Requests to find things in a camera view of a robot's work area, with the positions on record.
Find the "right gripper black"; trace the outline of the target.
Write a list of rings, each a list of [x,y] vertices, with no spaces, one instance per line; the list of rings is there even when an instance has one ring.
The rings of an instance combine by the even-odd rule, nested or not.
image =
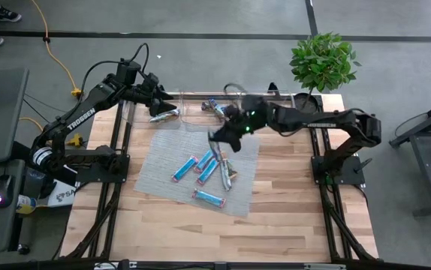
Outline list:
[[[209,132],[209,140],[218,143],[229,143],[233,152],[241,150],[239,134],[253,134],[265,128],[273,114],[273,108],[263,97],[245,96],[240,105],[229,105],[225,109],[225,125],[216,131]]]

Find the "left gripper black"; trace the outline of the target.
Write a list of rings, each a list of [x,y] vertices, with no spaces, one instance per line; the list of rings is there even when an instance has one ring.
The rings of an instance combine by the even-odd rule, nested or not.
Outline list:
[[[173,100],[173,96],[168,94],[166,91],[158,90],[157,97],[155,97],[155,92],[147,88],[142,87],[142,85],[136,85],[134,88],[135,93],[135,103],[144,104],[149,109],[149,114],[155,117],[161,113],[165,113],[171,110],[175,110],[177,106],[165,102],[166,100]]]

